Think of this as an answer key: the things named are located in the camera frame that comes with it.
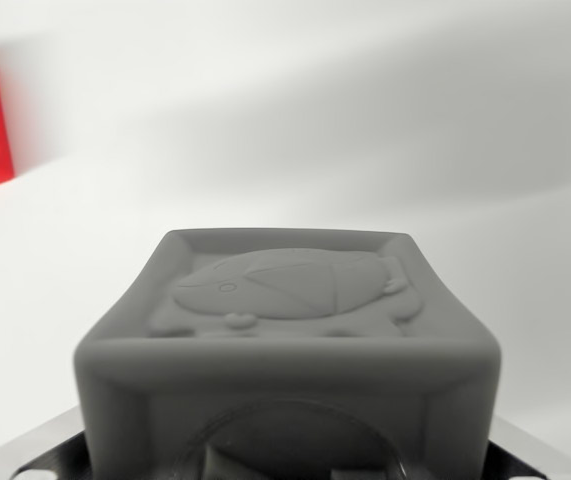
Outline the black-tipped silver gripper right finger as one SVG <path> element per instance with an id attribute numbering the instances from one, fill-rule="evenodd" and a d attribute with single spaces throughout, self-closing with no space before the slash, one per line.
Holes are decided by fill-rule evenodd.
<path id="1" fill-rule="evenodd" d="M 565 472 L 565 456 L 499 416 L 492 419 L 488 478 L 530 476 L 551 479 Z"/>

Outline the black-tipped silver gripper left finger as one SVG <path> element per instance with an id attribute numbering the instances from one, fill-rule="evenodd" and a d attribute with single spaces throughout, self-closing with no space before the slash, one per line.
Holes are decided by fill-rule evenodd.
<path id="1" fill-rule="evenodd" d="M 13 479 L 89 478 L 89 454 L 78 406 L 20 437 L 18 447 Z"/>

